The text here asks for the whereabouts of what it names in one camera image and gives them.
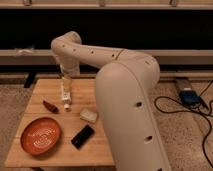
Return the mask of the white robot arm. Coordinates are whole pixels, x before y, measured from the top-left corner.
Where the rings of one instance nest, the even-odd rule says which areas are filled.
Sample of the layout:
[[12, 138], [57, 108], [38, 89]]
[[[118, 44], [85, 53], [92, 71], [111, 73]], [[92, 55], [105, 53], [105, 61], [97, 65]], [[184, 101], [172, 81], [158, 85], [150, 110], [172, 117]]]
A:
[[117, 171], [171, 171], [148, 93], [160, 78], [157, 60], [146, 53], [81, 43], [68, 32], [51, 42], [63, 72], [72, 61], [99, 69], [95, 99]]

